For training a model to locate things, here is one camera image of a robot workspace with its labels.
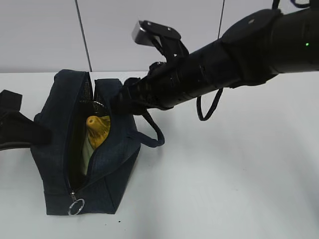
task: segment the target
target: black strap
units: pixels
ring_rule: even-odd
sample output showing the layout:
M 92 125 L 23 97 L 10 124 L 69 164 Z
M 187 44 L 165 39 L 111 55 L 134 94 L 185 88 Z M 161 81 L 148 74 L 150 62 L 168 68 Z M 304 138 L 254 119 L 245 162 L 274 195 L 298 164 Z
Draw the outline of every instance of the black strap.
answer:
M 272 9 L 278 9 L 280 0 L 273 0 Z
M 297 3 L 296 0 L 290 0 L 291 3 L 297 8 L 307 8 L 310 7 L 310 3 Z
M 273 0 L 272 9 L 278 9 L 280 0 Z M 290 2 L 297 8 L 318 7 L 317 0 L 310 0 L 310 3 L 297 3 L 296 0 L 290 0 Z
M 214 113 L 215 109 L 217 108 L 217 105 L 222 93 L 223 93 L 223 88 L 218 90 L 213 100 L 213 103 L 211 104 L 211 107 L 209 108 L 207 115 L 205 117 L 203 117 L 203 112 L 201 110 L 201 96 L 197 97 L 196 108 L 197 108 L 197 115 L 200 121 L 206 121 L 211 117 L 211 115 Z
M 129 132 L 129 137 L 135 138 L 138 141 L 140 141 L 142 144 L 145 144 L 148 147 L 156 148 L 158 146 L 162 146 L 165 143 L 164 135 L 160 128 L 157 126 L 157 124 L 152 119 L 149 112 L 146 112 L 142 115 L 146 121 L 152 126 L 152 128 L 155 130 L 156 134 L 158 135 L 158 139 L 153 139 L 141 132 L 138 131 L 131 131 Z

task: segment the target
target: yellow bottle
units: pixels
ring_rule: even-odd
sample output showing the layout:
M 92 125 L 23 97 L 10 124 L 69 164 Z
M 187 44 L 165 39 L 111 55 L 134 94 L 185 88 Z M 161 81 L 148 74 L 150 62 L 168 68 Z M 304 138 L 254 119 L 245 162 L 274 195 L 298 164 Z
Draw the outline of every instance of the yellow bottle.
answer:
M 99 147 L 109 135 L 111 122 L 109 116 L 90 116 L 86 120 L 89 141 L 93 149 Z
M 90 116 L 86 120 L 87 135 L 84 140 L 81 163 L 81 171 L 87 174 L 89 161 L 94 150 L 107 138 L 110 132 L 111 121 L 109 116 Z

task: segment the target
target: bag strap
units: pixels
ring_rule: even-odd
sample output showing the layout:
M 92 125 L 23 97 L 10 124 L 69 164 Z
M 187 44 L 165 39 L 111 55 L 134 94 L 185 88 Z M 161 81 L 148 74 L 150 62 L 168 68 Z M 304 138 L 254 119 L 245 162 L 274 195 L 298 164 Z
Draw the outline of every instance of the bag strap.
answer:
M 148 147 L 151 147 L 151 148 L 156 148 L 158 146 L 162 146 L 165 143 L 165 138 L 164 138 L 162 131 L 160 130 L 158 125 L 154 122 L 154 120 L 151 117 L 149 112 L 144 113 L 142 116 L 155 130 L 156 134 L 158 135 L 158 139 L 157 140 L 153 139 L 153 138 L 151 138 L 151 137 L 149 137 L 141 132 L 138 132 L 138 131 L 130 131 L 129 136 L 137 139 L 142 144 L 144 144 Z

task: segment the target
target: black cable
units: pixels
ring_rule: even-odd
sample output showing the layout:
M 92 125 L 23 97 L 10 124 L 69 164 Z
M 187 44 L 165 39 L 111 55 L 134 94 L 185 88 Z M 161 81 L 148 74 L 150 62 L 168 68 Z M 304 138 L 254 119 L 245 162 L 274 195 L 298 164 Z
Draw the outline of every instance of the black cable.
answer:
M 310 3 L 296 3 L 296 0 L 290 0 L 290 2 L 297 8 L 307 8 L 310 7 Z
M 220 21 L 219 21 L 219 28 L 218 28 L 218 36 L 217 36 L 217 39 L 219 39 L 219 36 L 220 36 L 220 30 L 221 30 L 221 23 L 223 21 L 223 15 L 224 15 L 224 8 L 225 8 L 225 0 L 223 0 L 223 5 L 222 5 L 222 8 L 221 8 L 221 15 L 220 15 Z M 207 114 L 205 117 L 203 117 L 203 112 L 202 112 L 202 109 L 201 109 L 201 96 L 197 97 L 197 100 L 196 100 L 196 109 L 197 109 L 197 115 L 198 115 L 198 118 L 200 121 L 206 121 L 208 120 L 212 114 L 214 113 L 215 109 L 217 108 L 217 105 L 218 105 L 218 102 L 219 102 L 219 99 L 221 97 L 221 94 L 223 93 L 223 89 L 219 89 L 214 100 L 213 100 L 213 103 L 211 104 Z
M 280 0 L 273 0 L 273 5 L 271 9 L 278 9 Z
M 86 44 L 86 39 L 85 39 L 85 35 L 84 35 L 84 29 L 83 29 L 83 25 L 82 25 L 82 18 L 81 18 L 81 15 L 80 15 L 80 9 L 79 9 L 78 0 L 74 0 L 74 1 L 75 1 L 76 12 L 77 12 L 77 14 L 78 14 L 78 18 L 79 18 L 79 22 L 80 22 L 80 28 L 81 28 L 81 33 L 82 33 L 82 38 L 83 38 L 83 43 L 84 43 L 86 58 L 87 58 L 88 63 L 89 63 L 90 72 L 92 72 L 91 60 L 90 60 L 89 51 L 88 51 L 88 46 L 87 46 L 87 44 Z

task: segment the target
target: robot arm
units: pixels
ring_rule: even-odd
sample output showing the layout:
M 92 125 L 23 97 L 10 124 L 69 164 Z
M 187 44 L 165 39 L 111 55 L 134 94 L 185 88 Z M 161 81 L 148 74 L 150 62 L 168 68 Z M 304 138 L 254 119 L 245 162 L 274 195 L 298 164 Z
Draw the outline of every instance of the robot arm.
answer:
M 169 110 L 219 90 L 217 105 L 223 88 L 264 84 L 282 73 L 318 71 L 318 23 L 319 9 L 314 7 L 287 15 L 265 9 L 189 54 L 176 30 L 140 21 L 135 42 L 156 47 L 167 62 L 152 64 L 142 79 L 127 79 L 111 107 L 118 114 L 142 115 L 149 108 Z

